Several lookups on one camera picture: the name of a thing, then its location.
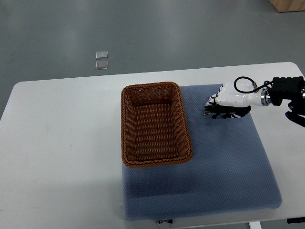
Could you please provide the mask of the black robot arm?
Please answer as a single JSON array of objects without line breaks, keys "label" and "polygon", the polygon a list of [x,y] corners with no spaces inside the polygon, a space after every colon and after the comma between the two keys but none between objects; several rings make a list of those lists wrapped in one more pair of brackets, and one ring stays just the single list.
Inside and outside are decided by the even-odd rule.
[{"label": "black robot arm", "polygon": [[274,106],[280,106],[283,100],[290,100],[290,111],[285,116],[292,122],[305,126],[305,79],[299,77],[275,77],[268,89],[268,101]]}]

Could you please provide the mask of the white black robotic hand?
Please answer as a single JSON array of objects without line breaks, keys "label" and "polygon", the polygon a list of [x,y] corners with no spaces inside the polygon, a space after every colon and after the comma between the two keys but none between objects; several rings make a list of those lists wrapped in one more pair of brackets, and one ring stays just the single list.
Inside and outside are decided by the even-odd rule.
[{"label": "white black robotic hand", "polygon": [[228,119],[242,118],[251,111],[251,106],[268,106],[267,88],[257,87],[256,83],[224,83],[218,92],[213,94],[205,106],[218,104],[220,106],[236,107]]}]

